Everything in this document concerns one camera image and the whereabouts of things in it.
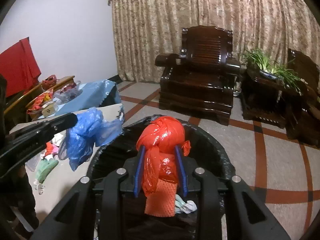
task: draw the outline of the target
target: blue gripper pad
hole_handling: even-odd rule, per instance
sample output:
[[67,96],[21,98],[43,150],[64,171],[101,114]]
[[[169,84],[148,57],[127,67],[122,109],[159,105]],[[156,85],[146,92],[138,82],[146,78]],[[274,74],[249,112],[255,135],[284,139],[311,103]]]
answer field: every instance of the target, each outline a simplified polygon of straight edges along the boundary
[[182,150],[181,147],[176,145],[174,147],[174,154],[175,154],[175,163],[177,166],[177,172],[178,172],[178,177],[179,177],[179,185],[180,189],[182,191],[182,194],[184,197],[187,196],[188,194],[188,180],[187,180],[187,175],[183,167],[183,155],[182,155]]
[[138,159],[138,164],[137,164],[137,170],[134,175],[134,186],[133,186],[133,194],[135,197],[138,197],[139,192],[141,190],[141,181],[142,181],[142,175],[144,171],[144,155],[146,153],[146,147],[144,145],[140,146],[137,159]]

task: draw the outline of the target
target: plant pot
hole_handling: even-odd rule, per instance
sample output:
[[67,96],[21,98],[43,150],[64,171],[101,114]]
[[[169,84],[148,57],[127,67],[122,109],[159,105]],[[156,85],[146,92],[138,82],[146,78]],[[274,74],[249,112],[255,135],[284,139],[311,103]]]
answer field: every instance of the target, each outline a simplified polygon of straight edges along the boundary
[[260,72],[260,75],[265,77],[265,78],[268,78],[268,79],[271,79],[271,80],[277,80],[278,79],[278,76],[274,75],[274,74],[271,74],[271,73],[268,73],[268,72],[265,72],[263,70],[259,70]]

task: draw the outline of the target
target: silver screw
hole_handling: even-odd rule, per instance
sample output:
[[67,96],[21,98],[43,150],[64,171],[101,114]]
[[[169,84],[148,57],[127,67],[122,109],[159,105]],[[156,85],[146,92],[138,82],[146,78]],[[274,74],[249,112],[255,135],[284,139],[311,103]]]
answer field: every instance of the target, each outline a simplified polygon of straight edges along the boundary
[[204,173],[204,168],[196,168],[195,169],[195,172],[197,173],[197,174],[203,174]]
[[119,175],[123,175],[123,174],[125,174],[127,171],[126,171],[126,169],[125,168],[119,168],[119,169],[117,169],[117,173],[119,174]]
[[80,182],[83,183],[83,184],[86,184],[90,181],[89,177],[87,176],[84,176],[80,179]]
[[234,182],[240,182],[240,181],[241,181],[241,177],[238,176],[238,175],[235,175],[235,176],[232,177],[232,180],[233,180]]

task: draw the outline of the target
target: white wall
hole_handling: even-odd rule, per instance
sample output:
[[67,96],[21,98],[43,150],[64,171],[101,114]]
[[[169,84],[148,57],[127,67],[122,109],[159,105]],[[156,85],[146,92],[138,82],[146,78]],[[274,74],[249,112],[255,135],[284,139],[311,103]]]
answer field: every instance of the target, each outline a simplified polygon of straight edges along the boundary
[[39,80],[117,75],[108,0],[16,0],[0,25],[0,53],[25,37],[42,72]]

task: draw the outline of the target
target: curtain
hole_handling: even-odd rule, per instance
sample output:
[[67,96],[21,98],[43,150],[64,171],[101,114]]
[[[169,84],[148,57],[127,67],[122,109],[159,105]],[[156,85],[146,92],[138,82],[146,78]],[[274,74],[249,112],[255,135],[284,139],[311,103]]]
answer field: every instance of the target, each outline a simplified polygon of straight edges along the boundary
[[182,27],[233,31],[233,52],[262,48],[287,61],[287,49],[320,63],[320,27],[303,0],[113,0],[118,73],[123,80],[159,82],[160,53],[179,53]]

